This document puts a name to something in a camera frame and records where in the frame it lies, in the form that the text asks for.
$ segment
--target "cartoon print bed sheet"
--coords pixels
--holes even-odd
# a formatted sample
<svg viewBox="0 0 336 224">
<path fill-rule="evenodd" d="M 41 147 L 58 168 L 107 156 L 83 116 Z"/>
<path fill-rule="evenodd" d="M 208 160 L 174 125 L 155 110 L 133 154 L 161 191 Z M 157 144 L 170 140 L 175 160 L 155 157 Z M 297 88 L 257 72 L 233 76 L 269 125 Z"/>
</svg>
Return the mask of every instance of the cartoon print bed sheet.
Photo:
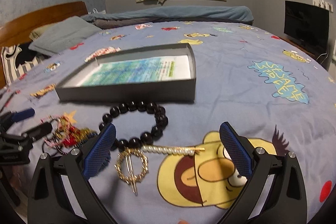
<svg viewBox="0 0 336 224">
<path fill-rule="evenodd" d="M 0 103 L 14 90 L 20 92 L 11 98 L 5 110 L 33 107 L 36 115 L 15 124 L 9 133 L 20 134 L 48 115 L 63 113 L 72 113 L 75 126 L 98 131 L 102 115 L 109 111 L 108 105 L 60 104 L 50 87 L 92 54 L 178 42 L 189 42 L 194 50 L 196 99 L 194 104 L 164 104 L 169 125 L 155 144 L 201 146 L 206 152 L 194 157 L 147 154 L 149 173 L 137 185 L 137 197 L 130 186 L 118 179 L 114 167 L 118 151 L 112 152 L 109 166 L 90 179 L 105 207 L 121 224 L 177 224 L 180 220 L 190 224 L 216 223 L 246 182 L 219 141 L 219 126 L 228 121 L 238 134 L 268 153 L 296 153 L 304 176 L 310 220 L 336 181 L 336 85 L 309 56 L 256 27 L 163 22 L 97 33 L 45 60 L 13 83 Z M 132 112 L 114 119 L 114 124 L 117 138 L 129 139 L 150 129 L 154 119 Z M 42 153 L 42 142 L 34 144 L 31 163 L 25 166 L 27 183 L 22 186 L 26 186 L 26 193 Z M 139 163 L 134 160 L 135 172 Z M 66 178 L 64 183 L 69 189 Z M 266 196 L 265 191 L 253 215 L 259 213 Z M 71 194 L 70 200 L 75 212 L 84 216 Z"/>
</svg>

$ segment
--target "bolt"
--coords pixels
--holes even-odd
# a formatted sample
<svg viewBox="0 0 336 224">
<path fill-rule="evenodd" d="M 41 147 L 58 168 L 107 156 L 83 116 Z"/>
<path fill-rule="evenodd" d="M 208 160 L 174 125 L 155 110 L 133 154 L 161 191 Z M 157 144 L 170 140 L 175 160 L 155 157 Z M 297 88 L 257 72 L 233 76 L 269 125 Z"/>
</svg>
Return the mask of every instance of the bolt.
<svg viewBox="0 0 336 224">
<path fill-rule="evenodd" d="M 44 160 L 44 159 L 47 158 L 47 156 L 48 156 L 47 153 L 42 153 L 41 156 L 40 156 L 40 158 L 41 158 L 41 160 Z"/>
<path fill-rule="evenodd" d="M 293 158 L 293 159 L 296 157 L 296 155 L 295 155 L 294 152 L 288 152 L 288 155 L 289 155 L 291 158 Z"/>
<path fill-rule="evenodd" d="M 262 147 L 257 147 L 257 148 L 256 148 L 256 151 L 257 151 L 257 153 L 260 154 L 260 155 L 262 155 L 262 154 L 265 153 L 265 149 L 263 149 Z"/>
<path fill-rule="evenodd" d="M 79 154 L 79 149 L 78 148 L 74 148 L 73 150 L 71 150 L 71 155 L 78 155 Z"/>
</svg>

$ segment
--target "television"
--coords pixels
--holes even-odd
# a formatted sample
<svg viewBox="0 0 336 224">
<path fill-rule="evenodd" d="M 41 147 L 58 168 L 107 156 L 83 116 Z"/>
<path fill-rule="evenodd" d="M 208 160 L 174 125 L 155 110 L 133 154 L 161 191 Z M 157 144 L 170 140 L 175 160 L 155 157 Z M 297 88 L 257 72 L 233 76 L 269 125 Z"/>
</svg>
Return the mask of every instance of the television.
<svg viewBox="0 0 336 224">
<path fill-rule="evenodd" d="M 309 4 L 285 1 L 285 31 L 295 44 L 312 54 L 327 52 L 329 11 Z"/>
</svg>

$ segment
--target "black bead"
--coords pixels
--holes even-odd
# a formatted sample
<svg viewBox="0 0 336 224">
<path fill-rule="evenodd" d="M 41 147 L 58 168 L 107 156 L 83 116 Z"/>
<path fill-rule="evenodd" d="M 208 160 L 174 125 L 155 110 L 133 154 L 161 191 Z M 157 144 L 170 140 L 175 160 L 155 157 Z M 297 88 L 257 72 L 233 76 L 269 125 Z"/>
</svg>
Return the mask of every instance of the black bead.
<svg viewBox="0 0 336 224">
<path fill-rule="evenodd" d="M 116 106 L 111 107 L 110 114 L 113 118 L 118 117 L 119 114 L 120 114 L 120 111 L 119 111 L 118 107 L 116 107 Z"/>
<path fill-rule="evenodd" d="M 115 139 L 115 140 L 114 140 L 114 143 L 112 144 L 112 146 L 111 146 L 111 148 L 110 148 L 110 150 L 111 150 L 111 151 L 114 151 L 114 150 L 116 150 L 117 148 L 118 148 L 118 140 Z"/>
<path fill-rule="evenodd" d="M 146 111 L 146 104 L 145 104 L 144 102 L 140 102 L 140 103 L 138 103 L 138 110 L 139 110 L 140 112 L 144 112 L 144 111 Z"/>
<path fill-rule="evenodd" d="M 103 122 L 101 122 L 99 124 L 99 130 L 102 131 L 104 127 L 105 127 L 105 124 Z"/>
<path fill-rule="evenodd" d="M 119 151 L 124 151 L 126 147 L 128 147 L 128 141 L 127 140 L 121 139 L 121 140 L 118 141 Z"/>
<path fill-rule="evenodd" d="M 165 115 L 166 109 L 163 106 L 157 106 L 155 109 L 155 115 Z"/>
<path fill-rule="evenodd" d="M 128 147 L 129 148 L 140 148 L 142 146 L 141 141 L 139 138 L 131 138 L 128 141 Z"/>
<path fill-rule="evenodd" d="M 119 104 L 119 110 L 121 114 L 124 114 L 128 111 L 128 106 L 124 103 Z"/>
<path fill-rule="evenodd" d="M 156 109 L 156 103 L 148 103 L 146 109 L 148 114 L 154 114 L 154 111 Z"/>
<path fill-rule="evenodd" d="M 168 125 L 168 117 L 165 115 L 155 116 L 156 125 L 165 128 Z"/>
<path fill-rule="evenodd" d="M 128 106 L 128 109 L 130 110 L 130 111 L 136 111 L 137 110 L 137 104 L 135 103 L 135 102 L 129 102 L 128 104 L 127 104 L 127 106 Z"/>
<path fill-rule="evenodd" d="M 104 123 L 112 122 L 112 120 L 113 120 L 113 118 L 111 117 L 110 114 L 105 113 L 105 114 L 103 115 L 103 122 L 104 122 Z"/>
<path fill-rule="evenodd" d="M 158 139 L 160 139 L 163 135 L 163 131 L 162 128 L 157 127 L 157 126 L 153 126 L 152 127 L 152 131 L 151 131 L 151 135 L 153 137 L 154 141 L 157 141 Z"/>
<path fill-rule="evenodd" d="M 140 136 L 140 140 L 142 141 L 143 144 L 147 144 L 147 145 L 151 145 L 153 144 L 153 137 L 152 135 L 145 131 L 141 134 Z"/>
</svg>

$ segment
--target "gold hair clip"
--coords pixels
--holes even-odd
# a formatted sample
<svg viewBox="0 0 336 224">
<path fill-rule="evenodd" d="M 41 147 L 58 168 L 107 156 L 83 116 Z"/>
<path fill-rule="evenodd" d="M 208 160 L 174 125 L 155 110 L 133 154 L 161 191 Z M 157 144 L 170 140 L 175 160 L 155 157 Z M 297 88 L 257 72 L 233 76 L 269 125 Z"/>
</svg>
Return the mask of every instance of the gold hair clip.
<svg viewBox="0 0 336 224">
<path fill-rule="evenodd" d="M 180 147 L 180 146 L 157 146 L 157 145 L 143 145 L 143 152 L 152 152 L 168 155 L 189 155 L 193 156 L 195 153 L 204 151 L 204 147 Z"/>
<path fill-rule="evenodd" d="M 132 161 L 131 161 L 131 155 L 135 155 L 136 157 L 140 158 L 142 162 L 141 172 L 139 175 L 134 175 L 133 173 L 133 167 L 132 167 Z M 130 176 L 125 176 L 121 171 L 121 165 L 123 160 L 126 159 L 127 163 L 127 170 Z M 141 182 L 146 173 L 148 172 L 148 160 L 147 157 L 139 150 L 139 149 L 131 149 L 131 148 L 125 148 L 125 151 L 118 154 L 117 163 L 114 165 L 118 176 L 121 180 L 125 181 L 128 185 L 131 184 L 133 193 L 137 196 L 137 182 Z"/>
</svg>

